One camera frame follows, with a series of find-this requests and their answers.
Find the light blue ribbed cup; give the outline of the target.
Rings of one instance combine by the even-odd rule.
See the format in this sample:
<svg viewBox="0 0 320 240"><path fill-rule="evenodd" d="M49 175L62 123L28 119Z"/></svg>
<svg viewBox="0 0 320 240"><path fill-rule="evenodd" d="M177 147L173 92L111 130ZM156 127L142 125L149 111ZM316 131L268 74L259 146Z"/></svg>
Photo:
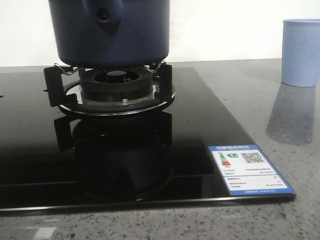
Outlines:
<svg viewBox="0 0 320 240"><path fill-rule="evenodd" d="M320 78L320 20L283 20L281 81L314 87Z"/></svg>

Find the black metal pot support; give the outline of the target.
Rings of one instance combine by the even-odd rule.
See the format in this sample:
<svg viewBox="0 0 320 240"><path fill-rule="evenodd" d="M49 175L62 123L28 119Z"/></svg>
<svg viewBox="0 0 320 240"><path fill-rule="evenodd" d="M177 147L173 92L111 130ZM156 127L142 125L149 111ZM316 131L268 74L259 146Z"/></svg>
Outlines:
<svg viewBox="0 0 320 240"><path fill-rule="evenodd" d="M96 70L73 68L55 64L43 70L48 98L52 107L58 106L63 112L82 116L124 116L164 109L172 104L175 89L172 83L172 66L165 62L142 67L152 73L153 91L151 99L129 103L127 99L120 105L86 105L81 98L80 75Z"/></svg>

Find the dark blue cooking pot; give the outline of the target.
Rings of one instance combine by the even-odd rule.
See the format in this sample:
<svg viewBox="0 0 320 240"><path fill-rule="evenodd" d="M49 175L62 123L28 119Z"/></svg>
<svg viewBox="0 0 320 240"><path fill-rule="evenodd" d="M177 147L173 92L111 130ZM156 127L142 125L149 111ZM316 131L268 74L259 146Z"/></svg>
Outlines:
<svg viewBox="0 0 320 240"><path fill-rule="evenodd" d="M168 0L50 0L59 59L82 68L134 67L164 60Z"/></svg>

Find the black round gas burner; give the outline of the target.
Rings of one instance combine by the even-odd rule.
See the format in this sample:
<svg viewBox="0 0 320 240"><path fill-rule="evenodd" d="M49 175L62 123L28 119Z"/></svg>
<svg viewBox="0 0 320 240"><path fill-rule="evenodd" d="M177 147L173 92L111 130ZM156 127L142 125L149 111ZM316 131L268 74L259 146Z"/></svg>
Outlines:
<svg viewBox="0 0 320 240"><path fill-rule="evenodd" d="M80 74L81 100L90 106L139 103L152 98L153 74L143 67L92 69Z"/></svg>

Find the blue white energy label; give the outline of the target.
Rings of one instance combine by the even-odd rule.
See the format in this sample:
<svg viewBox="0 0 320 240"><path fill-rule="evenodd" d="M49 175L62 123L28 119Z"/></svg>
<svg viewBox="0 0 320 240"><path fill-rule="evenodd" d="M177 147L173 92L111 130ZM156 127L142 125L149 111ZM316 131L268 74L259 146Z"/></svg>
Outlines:
<svg viewBox="0 0 320 240"><path fill-rule="evenodd" d="M257 145L208 148L231 196L294 193Z"/></svg>

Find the black glass gas cooktop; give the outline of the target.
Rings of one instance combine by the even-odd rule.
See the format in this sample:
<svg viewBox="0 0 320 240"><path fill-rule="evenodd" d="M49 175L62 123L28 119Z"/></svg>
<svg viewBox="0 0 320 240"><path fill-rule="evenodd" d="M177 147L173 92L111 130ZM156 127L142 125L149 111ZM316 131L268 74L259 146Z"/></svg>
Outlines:
<svg viewBox="0 0 320 240"><path fill-rule="evenodd" d="M82 118L50 107L41 69L0 74L0 212L287 202L230 195L210 146L256 145L193 68L165 110Z"/></svg>

